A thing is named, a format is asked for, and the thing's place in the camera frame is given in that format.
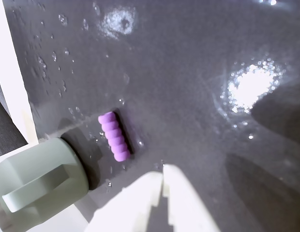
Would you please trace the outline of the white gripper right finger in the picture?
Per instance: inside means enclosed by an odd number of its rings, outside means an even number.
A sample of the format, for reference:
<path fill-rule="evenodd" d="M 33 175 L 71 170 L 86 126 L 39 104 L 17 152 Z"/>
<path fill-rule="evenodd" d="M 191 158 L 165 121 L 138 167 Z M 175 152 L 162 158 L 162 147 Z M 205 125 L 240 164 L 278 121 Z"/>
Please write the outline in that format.
<path fill-rule="evenodd" d="M 215 220 L 183 171 L 163 167 L 163 196 L 167 198 L 168 224 L 175 232 L 219 232 Z"/>

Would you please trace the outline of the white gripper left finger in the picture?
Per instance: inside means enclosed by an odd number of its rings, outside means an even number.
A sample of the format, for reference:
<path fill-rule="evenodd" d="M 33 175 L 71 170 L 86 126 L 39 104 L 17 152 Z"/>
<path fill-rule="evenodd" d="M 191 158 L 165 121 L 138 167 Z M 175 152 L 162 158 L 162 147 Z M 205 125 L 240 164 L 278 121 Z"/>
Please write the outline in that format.
<path fill-rule="evenodd" d="M 94 212 L 87 232 L 145 232 L 161 197 L 163 174 L 148 172 Z"/>

